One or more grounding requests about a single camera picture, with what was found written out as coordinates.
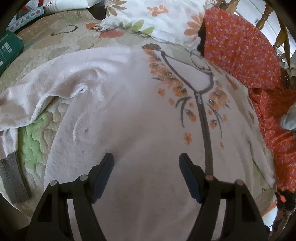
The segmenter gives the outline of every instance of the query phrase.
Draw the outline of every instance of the bed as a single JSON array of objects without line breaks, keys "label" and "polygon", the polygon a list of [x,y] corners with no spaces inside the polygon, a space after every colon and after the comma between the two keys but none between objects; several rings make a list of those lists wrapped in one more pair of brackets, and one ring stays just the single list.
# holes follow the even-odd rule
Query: bed
[{"label": "bed", "polygon": [[[226,5],[226,10],[233,11],[236,3],[238,1],[231,1],[229,5]],[[276,2],[269,4],[274,8],[277,6]],[[294,24],[289,20],[288,15],[283,17],[283,22],[293,33]],[[87,10],[73,10],[44,17],[21,31],[18,35],[23,39],[25,51],[1,76],[0,92],[9,86],[15,85],[32,69],[61,54],[108,45],[143,46],[151,42],[159,44],[152,39],[143,39],[141,36],[125,33],[124,31],[111,32],[111,30],[110,32],[99,33],[93,30],[98,23],[99,21],[95,20]],[[280,37],[278,41],[280,42],[278,44],[281,44],[285,42],[285,38]],[[248,92],[248,89],[244,86],[240,85],[240,88],[244,88],[244,91]],[[43,193],[43,178],[47,157],[55,133],[70,104],[71,99],[53,98],[33,124],[19,128],[18,156],[21,169],[32,192],[32,198],[22,203],[15,203],[14,206],[28,216],[32,216]],[[261,141],[260,143],[272,166],[272,153],[266,147],[262,138],[259,120],[254,116],[250,120],[250,125]],[[254,197],[260,211],[264,214],[275,201],[275,190],[270,189],[255,164],[254,177],[258,187]],[[1,183],[0,189],[1,193],[8,199]]]}]

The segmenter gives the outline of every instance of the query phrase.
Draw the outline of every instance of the floral print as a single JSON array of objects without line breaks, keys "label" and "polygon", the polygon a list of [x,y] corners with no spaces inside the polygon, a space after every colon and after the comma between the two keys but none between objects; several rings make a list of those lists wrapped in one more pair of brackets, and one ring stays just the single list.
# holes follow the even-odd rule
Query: floral print
[{"label": "floral print", "polygon": [[[255,26],[219,8],[205,11],[205,25],[207,60],[248,88],[281,87],[281,70],[276,53]],[[236,89],[235,84],[227,79]]]},{"label": "floral print", "polygon": [[165,96],[165,90],[164,90],[164,89],[158,88],[157,93],[158,93],[161,97],[164,97],[164,96]]},{"label": "floral print", "polygon": [[209,94],[209,102],[207,103],[209,115],[215,115],[217,119],[211,119],[209,122],[209,126],[212,129],[215,129],[217,126],[220,128],[221,138],[222,138],[222,128],[221,123],[227,121],[226,115],[223,114],[223,117],[219,114],[219,110],[221,108],[225,109],[225,107],[230,108],[228,103],[229,100],[227,98],[226,93],[222,90],[223,86],[219,81],[216,81],[215,91]]},{"label": "floral print", "polygon": [[194,36],[192,39],[191,39],[191,42],[194,42],[197,38],[197,34],[198,34],[198,31],[202,25],[202,22],[203,22],[203,14],[202,13],[199,13],[199,16],[191,16],[191,18],[194,20],[194,22],[187,22],[187,25],[190,27],[189,29],[186,29],[184,31],[184,34],[187,35],[187,36]]},{"label": "floral print", "polygon": [[119,10],[125,10],[126,7],[122,7],[120,5],[126,3],[124,0],[108,0],[108,2],[105,4],[105,9],[107,9],[106,16],[110,17],[110,14],[113,16],[117,16],[117,12],[115,9]]},{"label": "floral print", "polygon": [[[167,68],[167,66],[161,62],[161,58],[158,56],[157,53],[155,53],[152,49],[159,49],[158,46],[150,46],[145,45],[142,46],[144,53],[148,56],[148,62],[150,73],[154,75],[152,79],[159,80],[160,83],[157,84],[157,86],[163,86],[166,85],[167,89],[171,89],[172,93],[175,97],[177,97],[177,100],[175,101],[173,98],[169,98],[170,105],[174,105],[175,108],[178,106],[181,106],[181,122],[182,126],[184,127],[183,118],[184,116],[187,116],[188,119],[192,122],[196,122],[197,118],[194,114],[194,104],[193,102],[188,102],[192,97],[188,96],[188,92],[186,87],[184,86],[183,82],[179,80],[170,69]],[[161,97],[165,96],[165,89],[164,88],[158,88],[158,94]],[[190,144],[191,141],[189,136],[187,135],[187,144]]]},{"label": "floral print", "polygon": [[185,132],[185,134],[184,134],[184,140],[187,143],[187,145],[189,145],[192,142],[191,134]]},{"label": "floral print", "polygon": [[172,98],[169,98],[168,102],[170,103],[170,105],[175,105],[175,101]]},{"label": "floral print", "polygon": [[161,4],[158,7],[147,7],[149,10],[148,13],[151,12],[152,17],[156,17],[158,14],[168,13],[168,10]]},{"label": "floral print", "polygon": [[[277,188],[294,192],[296,140],[292,131],[280,127],[280,118],[296,102],[296,90],[283,88],[276,53],[266,37],[251,23],[227,11],[212,8],[205,12],[205,25],[205,58],[249,88],[260,131],[274,155]],[[226,78],[233,89],[237,89],[227,75]],[[216,110],[220,106],[212,103],[211,107]],[[251,112],[249,115],[254,122],[254,115]]]}]

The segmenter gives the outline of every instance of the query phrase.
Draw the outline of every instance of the wooden chair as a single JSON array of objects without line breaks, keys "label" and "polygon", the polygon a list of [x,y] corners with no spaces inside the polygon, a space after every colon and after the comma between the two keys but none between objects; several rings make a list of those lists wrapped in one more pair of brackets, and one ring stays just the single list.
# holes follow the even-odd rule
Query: wooden chair
[{"label": "wooden chair", "polygon": [[[263,29],[265,22],[268,20],[268,17],[270,16],[270,14],[272,12],[273,12],[273,9],[268,4],[266,4],[265,11],[262,14],[262,18],[256,24],[256,27],[259,30]],[[284,45],[286,60],[288,62],[288,65],[290,66],[291,55],[290,55],[290,43],[289,43],[287,28],[286,28],[285,24],[283,23],[282,19],[278,15],[277,15],[277,17],[279,20],[281,30],[280,30],[278,36],[276,37],[276,42],[274,43],[274,46],[279,48],[280,46]]]},{"label": "wooden chair", "polygon": [[218,0],[216,6],[230,13],[234,13],[237,10],[238,4],[239,0],[230,0],[229,3],[225,2],[225,0]]}]

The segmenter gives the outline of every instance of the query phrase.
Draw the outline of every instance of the white fabric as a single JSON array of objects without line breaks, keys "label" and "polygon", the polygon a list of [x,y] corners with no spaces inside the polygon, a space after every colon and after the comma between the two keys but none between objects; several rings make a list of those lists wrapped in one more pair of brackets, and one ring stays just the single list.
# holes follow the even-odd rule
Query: white fabric
[{"label": "white fabric", "polygon": [[[68,11],[73,9],[90,8],[102,0],[44,0],[43,7],[45,14]],[[33,3],[39,4],[39,1],[33,0]]]},{"label": "white fabric", "polygon": [[281,117],[280,125],[286,130],[296,129],[296,103],[289,108],[287,114]]},{"label": "white fabric", "polygon": [[[196,50],[200,43],[197,32],[205,9],[213,6],[207,0],[106,0],[105,3],[106,18],[99,24],[102,31],[121,26],[191,50]],[[186,30],[195,33],[185,34]]]},{"label": "white fabric", "polygon": [[[184,118],[182,127],[180,109],[168,101],[175,97],[172,87],[164,88],[164,96],[158,93],[162,84],[152,79],[148,59],[143,50],[125,47],[62,55],[31,71],[0,97],[3,130],[29,124],[49,96],[75,96],[53,141],[44,187],[53,179],[73,181],[99,164],[106,152],[113,153],[113,172],[102,198],[93,205],[107,240],[184,241],[200,208],[178,166],[179,155],[186,152],[194,164],[205,168],[200,120]],[[209,76],[194,67],[168,61],[195,89],[204,89],[209,83]],[[198,66],[204,64],[196,61]],[[215,80],[229,84],[222,75]],[[229,99],[229,108],[223,110],[228,119],[221,126],[223,138],[219,129],[210,129],[214,175],[228,182],[242,179],[252,193],[254,159],[272,186],[273,172],[260,144],[235,100],[223,90]],[[202,96],[205,103],[209,94]],[[17,111],[6,118],[2,111],[8,108]],[[196,105],[193,112],[198,117]],[[184,140],[185,132],[191,134],[190,144]],[[73,208],[70,210],[76,240],[79,233]],[[220,234],[224,210],[222,207],[213,238]]]}]

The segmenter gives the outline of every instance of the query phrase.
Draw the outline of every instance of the white towel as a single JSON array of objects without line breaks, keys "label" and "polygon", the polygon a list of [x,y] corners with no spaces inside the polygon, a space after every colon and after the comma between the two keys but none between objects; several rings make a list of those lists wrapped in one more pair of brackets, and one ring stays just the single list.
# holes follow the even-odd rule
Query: white towel
[{"label": "white towel", "polygon": [[[201,100],[192,89],[205,89],[210,75],[193,63],[189,66],[168,55],[166,60],[170,66],[160,51],[125,47],[79,51],[43,64],[0,98],[0,130],[4,130],[31,123],[50,96],[74,96],[49,153],[44,187],[53,179],[73,181],[99,164],[106,152],[113,153],[113,172],[102,198],[94,204],[107,240],[187,239],[200,206],[189,194],[178,157],[186,152],[194,164],[205,168],[197,109],[202,101],[215,177],[228,182],[242,179],[252,193],[254,159],[273,186],[273,172],[225,87],[229,86],[226,78],[214,76],[214,86]],[[170,74],[154,68],[155,64]],[[211,68],[201,59],[196,58],[195,64]],[[217,95],[222,99],[219,108],[213,103],[218,102]],[[213,238],[220,234],[223,210]],[[75,226],[73,212],[70,217]],[[73,231],[78,238],[77,228]]]}]

